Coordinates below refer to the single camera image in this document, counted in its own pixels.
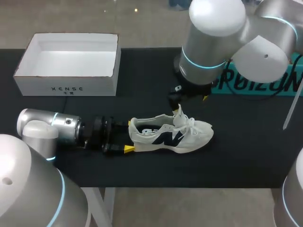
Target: shoe tongue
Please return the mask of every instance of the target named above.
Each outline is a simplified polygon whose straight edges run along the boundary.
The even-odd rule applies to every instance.
[[[179,109],[173,111],[173,113],[175,115],[173,123],[176,127],[182,127],[186,125],[187,117],[184,115],[180,104],[179,104]]]

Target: sneaker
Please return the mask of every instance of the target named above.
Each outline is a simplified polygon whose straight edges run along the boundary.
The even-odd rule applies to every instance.
[[[206,122],[188,118],[181,105],[175,116],[160,116],[149,119],[133,118],[128,132],[135,151],[152,151],[161,148],[183,154],[205,146],[213,137],[212,126]]]

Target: black tablecloth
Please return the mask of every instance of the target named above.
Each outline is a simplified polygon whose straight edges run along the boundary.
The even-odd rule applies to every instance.
[[[179,48],[123,49],[116,97],[23,97],[13,73],[24,50],[0,51],[1,133],[16,135],[24,108],[127,121],[171,114],[166,99],[177,85],[172,61]],[[75,148],[57,153],[55,166],[81,187],[280,187],[303,147],[303,99],[288,128],[282,126],[293,97],[246,101],[211,95],[182,104],[189,117],[213,125],[215,140],[188,154],[165,150],[107,157]]]

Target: white cardboard box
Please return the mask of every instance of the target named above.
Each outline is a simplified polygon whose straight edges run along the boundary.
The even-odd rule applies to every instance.
[[[115,96],[116,34],[35,34],[14,79],[24,96]]]

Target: floor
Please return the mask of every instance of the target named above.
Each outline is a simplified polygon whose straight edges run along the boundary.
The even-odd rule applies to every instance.
[[[26,48],[40,32],[119,33],[122,47],[174,47],[189,17],[168,0],[1,0],[0,21],[0,48]],[[113,225],[273,227],[273,206],[270,189],[119,188]]]

